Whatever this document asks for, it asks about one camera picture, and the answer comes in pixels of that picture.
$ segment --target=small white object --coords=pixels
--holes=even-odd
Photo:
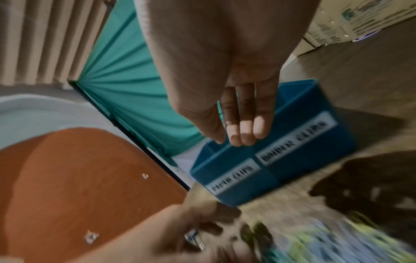
[[[89,245],[91,245],[97,240],[99,236],[99,233],[91,232],[88,230],[87,234],[84,236],[84,239]]]

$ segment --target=orange fabric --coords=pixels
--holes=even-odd
[[[26,263],[77,257],[186,196],[145,153],[97,129],[5,148],[0,171],[0,255]],[[84,241],[88,230],[100,234],[92,245]]]

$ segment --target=green fabric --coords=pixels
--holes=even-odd
[[[170,106],[133,0],[117,2],[76,83],[108,116],[170,163],[170,156],[204,139]]]

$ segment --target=wooden table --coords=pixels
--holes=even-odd
[[[409,19],[360,42],[321,47],[282,70],[282,81],[320,81],[360,150],[242,205],[243,220],[261,220],[277,235],[311,218],[336,228],[343,214],[359,211],[416,245],[415,28]],[[185,203],[212,198],[196,184]]]

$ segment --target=blue bin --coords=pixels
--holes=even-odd
[[[316,80],[279,85],[269,136],[253,146],[208,142],[191,176],[221,202],[237,206],[356,149]]]

